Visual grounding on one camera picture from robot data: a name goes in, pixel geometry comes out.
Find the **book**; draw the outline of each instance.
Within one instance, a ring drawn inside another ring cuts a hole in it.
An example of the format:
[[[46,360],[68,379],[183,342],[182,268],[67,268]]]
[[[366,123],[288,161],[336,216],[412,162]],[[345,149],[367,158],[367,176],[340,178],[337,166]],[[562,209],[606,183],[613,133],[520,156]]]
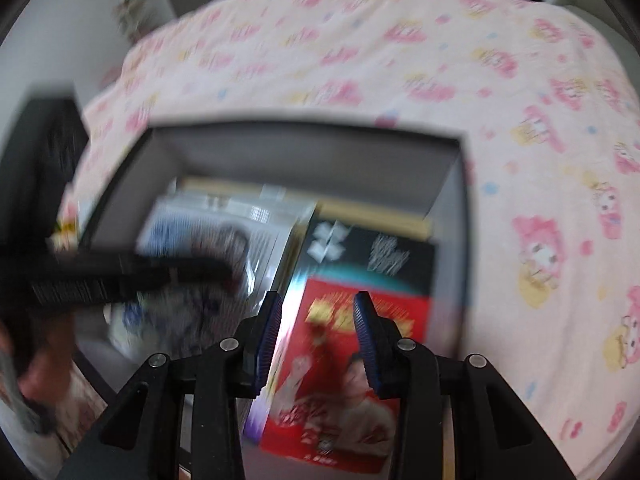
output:
[[[358,352],[353,297],[360,289],[310,278],[280,366],[260,448],[359,473],[392,452],[399,402],[373,394]],[[421,340],[430,299],[370,290],[376,311]]]
[[[358,290],[429,298],[435,251],[436,247],[429,242],[343,224],[314,214],[282,303],[282,322],[271,362],[270,379],[252,403],[244,435],[254,444],[262,438],[273,401],[274,385],[281,373],[307,280],[313,277]],[[420,341],[424,341],[427,320],[425,317]]]

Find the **person photo on cover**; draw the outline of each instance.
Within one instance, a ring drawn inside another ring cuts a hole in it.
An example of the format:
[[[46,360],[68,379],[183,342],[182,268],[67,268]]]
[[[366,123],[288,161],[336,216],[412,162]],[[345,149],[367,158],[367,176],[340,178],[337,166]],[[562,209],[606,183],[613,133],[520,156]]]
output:
[[[388,456],[396,432],[392,411],[371,398],[364,362],[359,352],[349,358],[340,394],[311,394],[296,398],[303,378],[311,370],[309,355],[293,359],[291,371],[273,397],[270,417],[281,427],[302,427],[301,442],[320,452],[340,449],[359,454]]]

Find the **person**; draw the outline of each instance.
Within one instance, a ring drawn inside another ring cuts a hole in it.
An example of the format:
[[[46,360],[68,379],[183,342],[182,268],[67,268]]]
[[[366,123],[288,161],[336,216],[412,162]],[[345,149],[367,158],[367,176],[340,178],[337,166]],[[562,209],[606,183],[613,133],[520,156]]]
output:
[[[396,421],[389,407],[369,396],[371,388],[360,353],[349,358],[337,396],[318,393],[296,398],[311,367],[308,355],[293,360],[289,375],[274,394],[271,419],[279,426],[301,426],[300,441],[319,452],[340,449],[388,456]]]
[[[26,399],[55,406],[65,399],[71,382],[73,353],[76,347],[73,315],[65,314],[51,319],[46,327],[44,339],[44,344],[36,351],[27,371],[18,378],[18,387]],[[1,321],[0,351],[8,355],[14,353],[14,342]],[[0,428],[7,440],[0,442],[0,446],[13,447],[15,454],[36,478],[49,480],[57,476],[64,458],[60,441],[55,434],[27,433],[20,426],[4,391],[1,376]],[[0,449],[0,455],[5,473],[23,475],[21,466],[14,464],[15,456],[11,455],[10,449]]]

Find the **red packaging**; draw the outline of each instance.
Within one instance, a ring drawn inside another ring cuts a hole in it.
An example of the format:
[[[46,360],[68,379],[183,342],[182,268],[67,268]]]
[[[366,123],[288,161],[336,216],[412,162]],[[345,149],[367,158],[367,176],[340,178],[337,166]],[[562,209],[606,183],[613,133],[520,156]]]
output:
[[[353,325],[358,288],[310,278],[279,370],[260,448],[358,473],[378,473],[393,448],[399,402],[369,388]],[[430,298],[369,291],[402,336],[424,339]]]

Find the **open box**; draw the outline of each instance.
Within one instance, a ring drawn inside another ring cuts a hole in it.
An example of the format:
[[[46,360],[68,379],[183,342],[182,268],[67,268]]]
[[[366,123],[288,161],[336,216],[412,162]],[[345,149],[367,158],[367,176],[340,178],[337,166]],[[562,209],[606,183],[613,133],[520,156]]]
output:
[[[156,198],[176,179],[188,176],[268,184],[429,218],[437,251],[424,343],[436,354],[455,355],[467,302],[470,256],[458,140],[402,130],[272,120],[150,128],[97,202],[81,247],[132,250]],[[110,348],[100,321],[95,313],[78,315],[82,352],[78,365],[108,402],[137,366]],[[181,463],[187,468],[190,422],[186,407]],[[252,444],[244,446],[244,457],[249,479],[353,475],[267,455]]]

